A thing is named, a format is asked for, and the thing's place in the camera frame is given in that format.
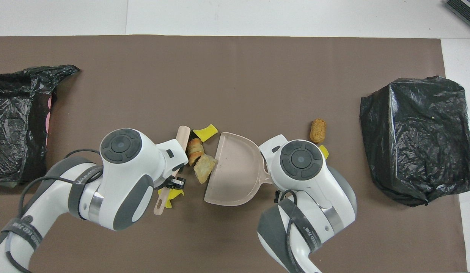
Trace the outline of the notched yellow sponge piece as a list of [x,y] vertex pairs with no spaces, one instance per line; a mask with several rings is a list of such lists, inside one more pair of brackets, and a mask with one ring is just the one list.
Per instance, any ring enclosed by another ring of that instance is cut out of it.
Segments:
[[167,197],[168,200],[167,200],[167,202],[165,203],[164,207],[165,207],[166,209],[171,209],[171,208],[172,208],[171,200],[173,200],[174,198],[176,198],[176,197],[179,196],[180,194],[182,194],[183,196],[185,195],[183,190],[179,190],[179,189],[169,189],[168,197]]

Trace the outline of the orange striped bread piece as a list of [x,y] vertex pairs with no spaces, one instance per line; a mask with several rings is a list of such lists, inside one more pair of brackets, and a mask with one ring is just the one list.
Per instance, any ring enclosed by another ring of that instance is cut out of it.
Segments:
[[194,138],[187,143],[186,153],[189,165],[193,166],[197,160],[205,154],[203,141],[200,138]]

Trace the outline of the beige hand brush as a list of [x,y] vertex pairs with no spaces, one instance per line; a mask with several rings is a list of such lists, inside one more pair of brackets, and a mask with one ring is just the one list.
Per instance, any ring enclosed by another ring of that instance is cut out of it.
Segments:
[[[176,140],[179,142],[184,152],[189,141],[190,131],[191,128],[189,128],[188,126],[179,126],[178,132],[176,133]],[[157,199],[157,202],[155,203],[153,210],[153,213],[155,215],[161,215],[163,213],[165,205],[169,201],[169,193],[171,190],[172,188],[167,187],[160,189],[159,197]]]

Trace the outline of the small yellow sponge piece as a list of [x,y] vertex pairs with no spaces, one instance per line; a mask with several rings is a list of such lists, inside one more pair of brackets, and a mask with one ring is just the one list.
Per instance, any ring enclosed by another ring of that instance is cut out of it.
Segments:
[[210,124],[203,129],[194,129],[192,132],[194,133],[195,138],[199,138],[201,142],[206,142],[209,138],[218,133],[218,129],[213,124]]

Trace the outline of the beige plastic dustpan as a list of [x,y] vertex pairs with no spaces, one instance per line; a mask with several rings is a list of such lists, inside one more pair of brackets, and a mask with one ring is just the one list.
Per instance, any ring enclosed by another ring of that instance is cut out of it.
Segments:
[[241,206],[250,201],[262,184],[272,184],[259,147],[248,138],[221,133],[204,201],[218,206]]

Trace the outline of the pink bin with black bag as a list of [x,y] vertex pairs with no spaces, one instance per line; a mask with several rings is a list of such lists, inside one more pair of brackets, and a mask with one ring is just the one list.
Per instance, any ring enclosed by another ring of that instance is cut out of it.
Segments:
[[46,173],[48,116],[72,64],[0,74],[0,186],[15,188]]

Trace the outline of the brown table mat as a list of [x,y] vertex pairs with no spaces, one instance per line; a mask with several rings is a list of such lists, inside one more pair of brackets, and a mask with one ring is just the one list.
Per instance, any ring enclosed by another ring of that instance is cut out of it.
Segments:
[[[399,78],[446,76],[439,39],[51,36],[0,37],[0,74],[73,64],[50,119],[48,166],[98,149],[133,128],[159,143],[179,126],[213,124],[264,143],[308,139],[327,123],[328,164],[357,197],[356,221],[311,255],[324,273],[467,271],[458,195],[408,207],[372,183],[360,128],[361,97]],[[185,168],[172,209],[115,232],[70,214],[58,218],[30,263],[34,273],[285,273],[261,246],[257,225],[273,206],[264,184],[242,206],[203,200]]]

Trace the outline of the grey ribbed device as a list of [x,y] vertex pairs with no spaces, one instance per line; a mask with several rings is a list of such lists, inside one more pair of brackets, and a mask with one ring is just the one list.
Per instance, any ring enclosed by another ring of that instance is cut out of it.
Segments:
[[470,21],[470,0],[445,0],[444,5],[460,18]]

